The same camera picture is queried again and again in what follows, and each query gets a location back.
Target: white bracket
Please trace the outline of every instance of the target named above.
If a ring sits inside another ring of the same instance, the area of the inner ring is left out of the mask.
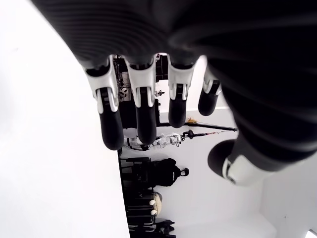
[[[216,77],[211,73],[209,68],[206,68],[205,75],[204,75],[204,82],[203,82],[203,89],[205,93],[209,93],[213,84],[213,81],[217,80]],[[221,85],[219,85],[216,95],[219,95],[222,92]]]
[[[133,93],[133,99],[136,107],[141,106],[141,94],[140,88],[146,87],[147,88],[147,95],[148,95],[148,105],[149,107],[153,107],[155,102],[154,91],[155,91],[155,82],[156,82],[156,70],[155,70],[155,62],[156,62],[156,55],[153,56],[153,63],[147,69],[133,69],[130,66],[130,63],[126,60],[125,63],[128,67],[131,89]]]
[[[116,112],[119,106],[119,90],[113,67],[112,55],[108,57],[108,60],[110,66],[106,74],[99,77],[93,77],[86,73],[91,90],[93,91],[93,96],[97,100],[99,114],[102,114],[104,112],[102,97],[100,93],[101,88],[107,88],[111,111]]]
[[[186,100],[188,96],[188,89],[191,85],[194,68],[196,63],[189,69],[178,69],[172,66],[170,57],[168,59],[168,86],[169,86],[169,97],[172,100],[176,98],[176,88],[178,84],[183,84],[182,99]]]
[[[259,169],[243,155],[239,155],[233,163],[226,158],[222,167],[222,176],[235,185],[248,186],[273,173]]]

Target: black fingertip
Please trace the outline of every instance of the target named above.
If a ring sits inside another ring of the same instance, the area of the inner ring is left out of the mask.
[[[141,104],[141,107],[136,107],[136,114],[139,139],[143,144],[150,145],[157,137],[155,108]]]
[[[110,150],[118,150],[123,146],[123,128],[120,112],[105,110],[100,115],[101,131],[105,146]]]
[[[205,93],[204,89],[200,93],[198,102],[198,111],[203,116],[210,116],[216,108],[218,95],[213,93]]]
[[[225,140],[215,145],[208,155],[208,166],[217,175],[223,177],[222,167],[225,159],[231,154],[235,140]]]
[[[169,99],[168,121],[174,128],[180,128],[186,120],[186,100]]]

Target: white robot part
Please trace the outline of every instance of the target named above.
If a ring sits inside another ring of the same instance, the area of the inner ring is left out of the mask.
[[[171,133],[167,135],[161,135],[159,139],[155,140],[152,144],[148,145],[149,148],[159,147],[163,148],[169,144],[176,144],[182,142],[182,137],[180,134]],[[143,143],[140,141],[138,137],[133,138],[124,138],[124,146],[141,146]]]
[[[174,145],[175,143],[179,143],[182,141],[182,137],[180,134],[177,133],[172,133],[168,135],[162,135],[159,137],[158,140],[155,140],[149,147],[160,147],[163,148],[166,145],[172,144]]]
[[[273,173],[259,169],[243,155],[238,156],[233,163],[226,158],[222,167],[222,175],[225,179],[242,186],[261,181]]]
[[[119,106],[119,100],[118,100],[119,91],[118,91],[117,80],[116,80],[115,71],[114,71],[113,62],[112,62],[112,55],[108,57],[108,60],[109,60],[109,70],[106,74],[99,77],[93,77],[86,73],[89,85],[93,92],[93,96],[97,100],[97,107],[98,107],[99,114],[102,114],[104,112],[104,108],[102,104],[102,96],[100,94],[101,88],[107,88],[111,110],[113,112],[116,112]]]
[[[186,100],[188,96],[188,89],[192,82],[195,64],[189,69],[178,69],[172,66],[169,55],[167,55],[167,59],[169,97],[172,100],[175,100],[177,85],[183,84],[182,99]]]
[[[205,93],[209,93],[211,90],[211,87],[213,85],[213,81],[217,80],[215,76],[211,73],[209,68],[206,68],[205,75],[204,75],[204,82],[203,82],[203,89]],[[222,92],[221,85],[219,85],[216,95],[219,95]]]
[[[151,108],[154,105],[155,97],[155,82],[156,82],[156,70],[155,62],[156,56],[153,56],[153,63],[147,69],[133,69],[127,59],[124,59],[128,67],[129,78],[131,83],[131,89],[133,93],[134,103],[136,107],[141,107],[141,93],[140,88],[147,88],[148,105]]]

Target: metal rod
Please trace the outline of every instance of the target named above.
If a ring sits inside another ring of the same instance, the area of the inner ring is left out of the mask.
[[[218,129],[218,130],[229,130],[229,131],[238,131],[238,128],[233,127],[225,127],[225,126],[219,126],[219,125],[203,125],[203,124],[195,124],[195,123],[185,123],[184,125],[192,126],[192,127],[205,127],[205,128],[211,128],[211,129]],[[164,126],[171,126],[168,122],[160,123],[157,125],[158,127],[164,127]]]

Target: black bag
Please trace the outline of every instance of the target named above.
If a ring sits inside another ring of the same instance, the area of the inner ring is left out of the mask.
[[[142,169],[146,170],[148,175],[148,184],[151,187],[171,186],[180,176],[187,176],[189,169],[180,170],[176,166],[176,161],[168,158],[161,161],[153,161],[148,164],[142,165]]]

